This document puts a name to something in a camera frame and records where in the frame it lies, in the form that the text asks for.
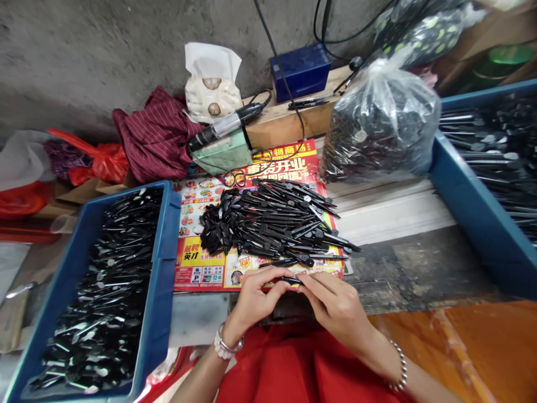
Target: blue box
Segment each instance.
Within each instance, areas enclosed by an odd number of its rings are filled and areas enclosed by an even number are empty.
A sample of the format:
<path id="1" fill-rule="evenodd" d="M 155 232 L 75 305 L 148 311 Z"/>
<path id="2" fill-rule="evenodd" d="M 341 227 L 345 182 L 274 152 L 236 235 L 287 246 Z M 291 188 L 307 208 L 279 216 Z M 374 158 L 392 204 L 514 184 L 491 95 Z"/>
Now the blue box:
<path id="1" fill-rule="evenodd" d="M 28 380 L 43 371 L 41 355 L 46 340 L 54 336 L 56 319 L 77 296 L 76 284 L 88 273 L 88 254 L 101 233 L 103 213 L 118 199 L 137 193 L 143 187 L 163 189 L 161 212 L 153 246 L 152 272 L 149 281 L 144 321 L 132 383 L 113 390 L 84 395 L 50 396 L 39 400 L 22 400 L 20 394 Z M 80 401 L 91 403 L 123 403 L 134 401 L 145 386 L 145 379 L 166 358 L 172 316 L 173 282 L 177 260 L 177 239 L 181 215 L 181 196 L 173 191 L 170 181 L 155 182 L 89 201 L 82 209 L 77 226 L 67 246 L 63 262 L 49 286 L 48 295 L 38 316 L 35 332 L 25 349 L 13 376 L 5 402 Z"/>
<path id="2" fill-rule="evenodd" d="M 323 91 L 332 62 L 322 44 L 306 46 L 280 55 L 281 67 L 293 98 Z M 276 58 L 270 59 L 276 101 L 289 101 Z"/>
<path id="3" fill-rule="evenodd" d="M 537 93 L 537 79 L 442 99 L 444 111 L 491 104 L 509 94 Z M 485 270 L 506 294 L 537 300 L 537 251 L 440 132 L 431 180 L 469 237 Z"/>

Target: red plastic bag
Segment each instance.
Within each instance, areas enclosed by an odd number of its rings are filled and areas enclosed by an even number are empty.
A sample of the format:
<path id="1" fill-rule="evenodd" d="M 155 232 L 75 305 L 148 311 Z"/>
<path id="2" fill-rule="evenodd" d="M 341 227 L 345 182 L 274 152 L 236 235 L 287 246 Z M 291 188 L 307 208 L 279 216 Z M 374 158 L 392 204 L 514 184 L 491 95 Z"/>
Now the red plastic bag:
<path id="1" fill-rule="evenodd" d="M 33 182 L 0 192 L 0 219 L 23 219 L 43 209 L 49 202 L 52 184 Z"/>
<path id="2" fill-rule="evenodd" d="M 53 136 L 65 140 L 93 158 L 91 169 L 96 177 L 113 184 L 121 184 L 129 169 L 129 163 L 120 144 L 99 144 L 97 147 L 86 143 L 74 134 L 61 130 L 47 130 Z"/>
<path id="3" fill-rule="evenodd" d="M 80 186 L 85 184 L 88 180 L 95 177 L 93 169 L 91 167 L 75 167 L 71 168 L 67 175 L 69 175 L 69 181 L 73 186 Z"/>

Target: silver bracelet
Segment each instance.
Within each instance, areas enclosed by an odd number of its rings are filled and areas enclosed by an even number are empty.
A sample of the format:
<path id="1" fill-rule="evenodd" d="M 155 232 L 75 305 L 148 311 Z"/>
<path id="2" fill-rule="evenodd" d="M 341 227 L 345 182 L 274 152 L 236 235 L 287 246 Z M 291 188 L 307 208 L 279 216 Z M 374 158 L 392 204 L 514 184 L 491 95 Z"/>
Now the silver bracelet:
<path id="1" fill-rule="evenodd" d="M 407 384 L 407 378 L 408 378 L 408 375 L 407 375 L 407 362 L 404 359 L 404 354 L 401 351 L 401 349 L 399 348 L 399 346 L 397 345 L 397 343 L 395 341 L 393 341 L 393 340 L 390 340 L 390 343 L 392 343 L 392 345 L 395 347 L 395 349 L 397 350 L 397 353 L 399 354 L 399 358 L 401 358 L 401 379 L 399 380 L 398 383 L 396 383 L 394 385 L 388 383 L 388 387 L 393 391 L 402 392 L 404 387 Z"/>
<path id="2" fill-rule="evenodd" d="M 220 358 L 232 359 L 235 353 L 238 353 L 242 350 L 244 345 L 244 336 L 241 337 L 235 348 L 229 348 L 222 339 L 222 330 L 224 329 L 224 324 L 225 322 L 220 325 L 216 335 L 214 336 L 214 349 Z"/>

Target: advertising flyer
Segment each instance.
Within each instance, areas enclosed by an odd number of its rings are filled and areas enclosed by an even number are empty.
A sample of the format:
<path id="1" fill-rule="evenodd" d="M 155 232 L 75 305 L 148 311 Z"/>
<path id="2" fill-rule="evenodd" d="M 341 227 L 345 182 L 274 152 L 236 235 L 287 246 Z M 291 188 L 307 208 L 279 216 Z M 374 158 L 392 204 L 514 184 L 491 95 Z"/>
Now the advertising flyer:
<path id="1" fill-rule="evenodd" d="M 326 190 L 321 182 L 317 181 L 317 168 L 319 160 L 315 150 L 314 140 L 307 140 L 300 151 L 288 160 L 279 161 L 293 154 L 300 143 L 288 146 L 276 147 L 271 150 L 274 156 L 269 169 L 256 175 L 264 169 L 268 162 L 255 162 L 244 168 L 244 171 L 252 176 L 247 176 L 244 190 L 255 189 L 252 179 L 264 177 L 278 180 L 294 180 L 304 183 L 315 183 L 315 191 L 326 196 Z M 270 159 L 267 152 L 258 154 L 257 157 Z M 227 256 L 223 253 L 210 256 L 201 248 L 199 234 L 203 227 L 200 226 L 199 217 L 205 211 L 205 206 L 220 203 L 220 195 L 227 188 L 222 183 L 222 178 L 204 176 L 189 179 L 178 183 L 175 187 L 182 196 L 181 225 L 179 229 L 179 241 L 177 248 L 177 264 L 175 276 L 175 291 L 190 292 L 222 292 L 239 291 L 242 284 L 242 276 L 246 270 L 255 270 L 260 264 L 270 260 L 264 257 L 247 254 L 237 254 L 232 248 Z M 335 228 L 334 218 L 324 214 L 324 220 L 329 226 Z M 342 249 L 331 247 L 328 254 L 343 255 Z M 289 269 L 294 273 L 313 273 L 315 271 L 327 271 L 334 275 L 343 276 L 344 261 L 315 259 L 315 265 L 311 268 L 296 264 Z"/>

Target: white paper bag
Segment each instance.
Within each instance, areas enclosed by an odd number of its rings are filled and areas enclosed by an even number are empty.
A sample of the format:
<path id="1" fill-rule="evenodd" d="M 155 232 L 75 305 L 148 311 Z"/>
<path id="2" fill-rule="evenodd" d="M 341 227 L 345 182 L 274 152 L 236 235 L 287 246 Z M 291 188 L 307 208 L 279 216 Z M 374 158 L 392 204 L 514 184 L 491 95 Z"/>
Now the white paper bag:
<path id="1" fill-rule="evenodd" d="M 186 69 L 192 74 L 185 86 L 190 116 L 212 124 L 242 107 L 235 78 L 241 58 L 227 48 L 203 43 L 185 45 Z"/>

